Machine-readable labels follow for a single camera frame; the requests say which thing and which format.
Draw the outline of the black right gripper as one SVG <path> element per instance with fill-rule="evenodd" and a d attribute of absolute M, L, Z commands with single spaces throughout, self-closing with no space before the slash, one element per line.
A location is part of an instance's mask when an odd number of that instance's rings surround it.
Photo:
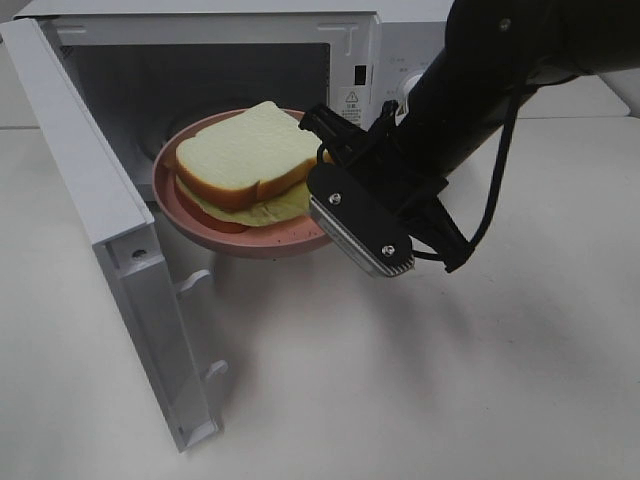
<path fill-rule="evenodd" d="M 416 258 L 442 262 L 447 273 L 468 261 L 475 247 L 438 199 L 446 180 L 431 169 L 421 169 L 423 154 L 411 154 L 398 146 L 390 113 L 381 115 L 364 131 L 326 105 L 318 104 L 303 114 L 298 127 L 313 133 L 337 167 L 402 221 L 411 237 L 433 250 L 430 253 L 414 249 Z"/>

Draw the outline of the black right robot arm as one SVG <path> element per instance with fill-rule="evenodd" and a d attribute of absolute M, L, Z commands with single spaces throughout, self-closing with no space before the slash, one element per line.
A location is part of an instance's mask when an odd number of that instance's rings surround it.
<path fill-rule="evenodd" d="M 300 128 L 320 140 L 311 217 L 373 276 L 398 276 L 419 259 L 454 271 L 491 225 L 520 108 L 544 87 L 638 65 L 635 1 L 457 1 L 441 52 L 370 128 L 325 105 L 304 114 Z M 466 238 L 439 195 L 493 134 L 486 206 Z"/>

